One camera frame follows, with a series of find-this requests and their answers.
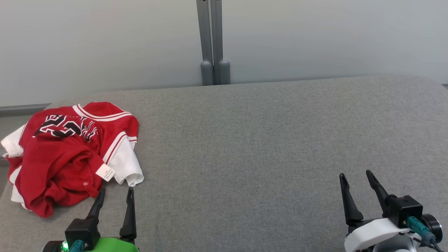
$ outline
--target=white partition panel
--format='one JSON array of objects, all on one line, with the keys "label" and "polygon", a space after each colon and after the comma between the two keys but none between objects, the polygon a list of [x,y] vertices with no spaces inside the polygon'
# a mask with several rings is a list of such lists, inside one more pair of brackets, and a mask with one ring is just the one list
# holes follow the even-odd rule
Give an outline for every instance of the white partition panel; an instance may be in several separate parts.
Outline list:
[{"label": "white partition panel", "polygon": [[448,1],[222,0],[232,83],[413,74],[448,83]]},{"label": "white partition panel", "polygon": [[0,1],[0,106],[199,86],[194,1]]}]

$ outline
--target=gray fabric surface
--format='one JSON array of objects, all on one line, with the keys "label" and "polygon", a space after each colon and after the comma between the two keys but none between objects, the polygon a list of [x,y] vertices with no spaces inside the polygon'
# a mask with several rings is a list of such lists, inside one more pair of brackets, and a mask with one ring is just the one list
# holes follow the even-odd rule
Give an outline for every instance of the gray fabric surface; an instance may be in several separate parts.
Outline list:
[{"label": "gray fabric surface", "polygon": [[[343,251],[338,175],[380,217],[365,170],[448,226],[448,91],[425,78],[359,77],[94,94],[140,121],[135,187],[141,251]],[[126,186],[112,180],[102,236],[118,236]],[[64,239],[93,202],[41,219],[0,200],[4,251]],[[448,242],[442,242],[448,249]]]}]

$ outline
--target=clothing label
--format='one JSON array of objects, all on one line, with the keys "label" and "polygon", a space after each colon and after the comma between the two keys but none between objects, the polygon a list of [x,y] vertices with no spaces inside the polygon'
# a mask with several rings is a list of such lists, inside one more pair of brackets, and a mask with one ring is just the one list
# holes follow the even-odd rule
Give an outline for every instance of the clothing label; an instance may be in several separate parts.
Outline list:
[{"label": "clothing label", "polygon": [[110,168],[106,164],[102,164],[95,174],[109,182],[109,180],[111,180],[111,178],[115,175],[115,172],[116,171],[114,169]]}]

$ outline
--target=teal connector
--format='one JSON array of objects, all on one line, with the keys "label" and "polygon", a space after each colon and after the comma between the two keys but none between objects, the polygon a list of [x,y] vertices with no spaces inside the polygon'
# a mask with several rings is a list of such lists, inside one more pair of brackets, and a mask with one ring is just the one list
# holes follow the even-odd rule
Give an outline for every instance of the teal connector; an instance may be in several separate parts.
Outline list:
[{"label": "teal connector", "polygon": [[431,233],[427,226],[425,226],[421,221],[419,221],[416,217],[411,216],[407,221],[408,228],[412,231],[416,232],[419,236],[422,237],[422,242],[425,245],[431,244],[431,240],[435,241],[435,235]]},{"label": "teal connector", "polygon": [[83,252],[84,251],[84,243],[81,240],[76,240],[69,252]]}]

